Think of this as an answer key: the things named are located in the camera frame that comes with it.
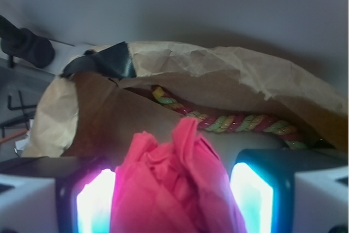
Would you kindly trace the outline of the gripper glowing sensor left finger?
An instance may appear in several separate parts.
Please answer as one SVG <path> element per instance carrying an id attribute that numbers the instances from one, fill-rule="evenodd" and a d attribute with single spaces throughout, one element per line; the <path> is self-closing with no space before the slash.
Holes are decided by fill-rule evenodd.
<path id="1" fill-rule="evenodd" d="M 1 232 L 110 232 L 115 178 L 101 157 L 1 162 Z"/>

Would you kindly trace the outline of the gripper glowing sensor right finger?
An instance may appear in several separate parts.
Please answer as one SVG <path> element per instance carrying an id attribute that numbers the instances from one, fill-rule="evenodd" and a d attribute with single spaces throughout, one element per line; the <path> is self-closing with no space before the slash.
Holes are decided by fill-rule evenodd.
<path id="1" fill-rule="evenodd" d="M 348 156 L 243 150 L 230 186 L 247 232 L 348 232 Z"/>

